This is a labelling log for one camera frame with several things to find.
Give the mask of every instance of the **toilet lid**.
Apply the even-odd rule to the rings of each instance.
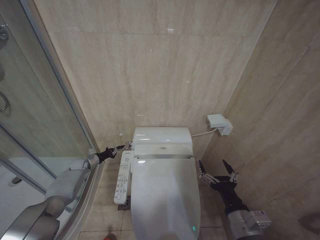
[[[138,240],[196,240],[200,197],[195,160],[134,158],[131,216]]]

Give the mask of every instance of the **white shower base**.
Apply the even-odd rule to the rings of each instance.
[[[14,157],[9,160],[43,187],[48,188],[53,182],[53,178],[39,169],[29,158]],[[40,160],[55,174],[66,170],[71,163],[83,162],[81,157],[42,157]],[[24,181],[13,185],[11,181],[14,177],[16,176],[13,173],[4,166],[0,166],[0,237],[26,207],[41,203],[45,199],[42,193]],[[72,208],[75,205],[76,201],[71,203],[69,207]],[[70,215],[69,212],[63,211],[62,215],[58,218],[60,221],[60,230]]]

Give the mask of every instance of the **marble wall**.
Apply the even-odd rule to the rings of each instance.
[[[229,136],[215,134],[206,169],[240,173],[237,192],[267,211],[268,239],[316,240],[298,219],[320,211],[320,1],[277,1],[224,112]]]
[[[207,131],[223,113],[275,0],[34,0],[94,138],[135,127]],[[200,159],[211,135],[194,138]]]

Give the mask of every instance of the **shower door frame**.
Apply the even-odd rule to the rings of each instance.
[[[61,86],[63,93],[67,99],[67,101],[70,104],[70,107],[77,119],[77,121],[80,124],[80,127],[90,145],[93,151],[100,152],[99,147],[93,137],[93,134],[89,128],[89,125],[86,121],[86,118],[81,110],[81,107],[79,105],[79,102],[77,101],[77,98],[72,90],[72,87],[69,83],[69,79],[64,71],[64,68],[60,62],[60,59],[55,51],[55,48],[50,40],[49,34],[46,30],[46,27],[44,26],[44,23],[41,19],[41,16],[38,12],[38,9],[34,3],[33,0],[15,0],[19,1],[26,17],[29,20],[30,25],[33,28],[33,31],[40,43],[40,46],[42,47],[44,54],[46,55],[46,58],[48,59],[48,62],[57,78],[57,81],[59,85]],[[30,156],[30,159],[32,159],[33,162],[36,163],[38,167],[40,167],[44,172],[46,172],[48,175],[51,175],[51,177],[56,178],[54,173],[49,169],[47,169],[47,166],[45,166],[42,161],[40,161],[36,156],[34,156],[28,149],[22,145],[19,141],[16,140],[16,138],[11,135],[10,132],[7,132],[6,129],[3,129],[8,136],[12,137],[13,140],[22,148],[24,151]],[[2,159],[2,164],[8,168],[10,168],[12,171],[14,171],[17,176],[20,176],[23,178],[24,181],[29,183],[31,186],[33,186],[38,191],[42,192],[44,191],[43,187],[34,185],[34,180],[32,178],[28,178],[28,176],[25,177],[24,172],[14,165],[10,164],[9,161],[6,161],[6,159]],[[85,184],[85,187],[82,191],[81,198],[77,202],[76,206],[73,208],[73,211],[71,212],[71,215],[62,228],[62,230],[59,232],[58,236],[56,237],[57,240],[73,240],[78,235],[82,225],[85,222],[85,219],[87,215],[89,214],[91,205],[93,203],[94,197],[96,195],[96,191],[98,189],[98,183],[99,179],[102,175],[104,163],[97,166],[95,170],[93,170]]]

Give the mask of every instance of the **tiled floor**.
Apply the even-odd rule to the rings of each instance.
[[[119,162],[107,162],[104,165],[94,203],[78,240],[103,240],[110,233],[116,237],[110,238],[112,240],[136,239],[131,212],[118,211],[118,205],[114,204],[119,166]],[[201,201],[199,240],[227,240],[212,190],[200,181],[198,183]]]

